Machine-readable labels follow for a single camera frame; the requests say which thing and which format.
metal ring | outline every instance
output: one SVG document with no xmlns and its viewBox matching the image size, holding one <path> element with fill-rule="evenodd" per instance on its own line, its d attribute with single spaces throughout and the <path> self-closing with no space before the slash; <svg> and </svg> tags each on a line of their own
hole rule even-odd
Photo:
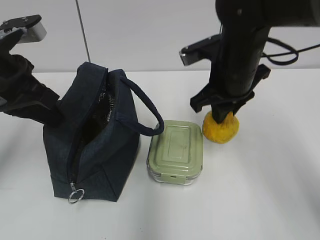
<svg viewBox="0 0 320 240">
<path fill-rule="evenodd" d="M 72 197 L 75 195 L 75 194 L 77 194 L 78 192 L 82 192 L 82 194 L 81 194 L 81 196 L 78 198 L 78 199 L 72 199 Z M 83 197 L 84 197 L 84 195 L 85 195 L 85 190 L 84 189 L 77 189 L 77 190 L 75 190 L 75 191 L 73 191 L 71 194 L 70 194 L 70 196 L 69 196 L 69 198 L 68 198 L 68 203 L 69 204 L 75 204 L 75 203 L 77 203 L 77 202 L 79 202 Z"/>
</svg>

plastic lid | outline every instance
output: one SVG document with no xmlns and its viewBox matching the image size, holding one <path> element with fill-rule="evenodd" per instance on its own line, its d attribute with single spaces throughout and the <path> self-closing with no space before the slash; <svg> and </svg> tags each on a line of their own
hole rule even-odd
<svg viewBox="0 0 320 240">
<path fill-rule="evenodd" d="M 192 122 L 164 121 L 164 132 L 151 140 L 148 167 L 152 174 L 193 179 L 203 165 L 203 135 Z"/>
</svg>

black cable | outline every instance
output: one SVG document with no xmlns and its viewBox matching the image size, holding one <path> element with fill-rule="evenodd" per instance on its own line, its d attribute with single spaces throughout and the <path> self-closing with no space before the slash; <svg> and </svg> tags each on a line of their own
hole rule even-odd
<svg viewBox="0 0 320 240">
<path fill-rule="evenodd" d="M 274 39 L 274 38 L 268 38 L 267 40 L 269 43 L 272 43 L 272 44 L 275 44 L 275 45 L 278 45 L 282 48 L 285 48 L 287 50 L 289 50 L 289 52 L 283 52 L 283 53 L 278 53 L 278 54 L 266 54 L 266 53 L 262 53 L 262 58 L 267 58 L 271 63 L 275 64 L 275 65 L 280 65 L 280 66 L 286 66 L 286 65 L 290 65 L 290 64 L 293 64 L 295 63 L 296 61 L 298 61 L 299 59 L 299 53 L 303 53 L 303 52 L 306 52 L 306 51 L 310 51 L 310 50 L 313 50 L 313 49 L 316 49 L 316 48 L 320 48 L 320 44 L 317 44 L 317 45 L 314 45 L 314 46 L 310 46 L 310 47 L 306 47 L 306 48 L 303 48 L 303 49 L 300 49 L 300 50 L 296 50 L 294 49 L 293 47 L 291 47 L 290 45 L 288 44 L 285 44 L 277 39 Z M 272 58 L 275 58 L 275 57 L 282 57 L 282 56 L 288 56 L 288 55 L 292 55 L 294 54 L 295 57 L 289 61 L 276 61 L 276 60 L 273 60 Z"/>
<path fill-rule="evenodd" d="M 306 51 L 309 51 L 309 50 L 313 50 L 313 49 L 317 49 L 317 48 L 320 48 L 320 44 L 297 50 L 297 52 L 298 53 L 303 53 L 303 52 L 306 52 Z M 291 55 L 291 54 L 293 54 L 293 52 L 284 52 L 284 53 L 266 55 L 266 56 L 263 56 L 263 58 L 266 58 L 266 57 L 274 58 L 274 57 L 288 56 L 288 55 Z"/>
</svg>

green lunch box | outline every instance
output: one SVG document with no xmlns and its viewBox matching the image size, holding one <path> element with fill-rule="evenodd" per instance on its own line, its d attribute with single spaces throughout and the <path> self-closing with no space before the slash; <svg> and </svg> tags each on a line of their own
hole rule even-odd
<svg viewBox="0 0 320 240">
<path fill-rule="evenodd" d="M 146 164 L 157 182 L 192 184 L 203 169 L 201 128 L 187 121 L 164 121 L 164 132 L 152 137 Z"/>
</svg>

white table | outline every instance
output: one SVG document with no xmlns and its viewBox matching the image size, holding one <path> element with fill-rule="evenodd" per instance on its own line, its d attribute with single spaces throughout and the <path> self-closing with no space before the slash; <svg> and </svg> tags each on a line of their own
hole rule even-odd
<svg viewBox="0 0 320 240">
<path fill-rule="evenodd" d="M 208 71 L 129 72 L 165 120 L 202 125 L 190 98 Z M 35 76 L 62 96 L 75 73 Z M 148 177 L 149 137 L 117 203 L 54 198 L 42 125 L 0 115 L 1 240 L 320 239 L 320 69 L 273 70 L 238 113 L 228 144 L 204 141 L 203 172 L 190 186 Z M 156 119 L 135 98 L 140 121 Z"/>
</svg>

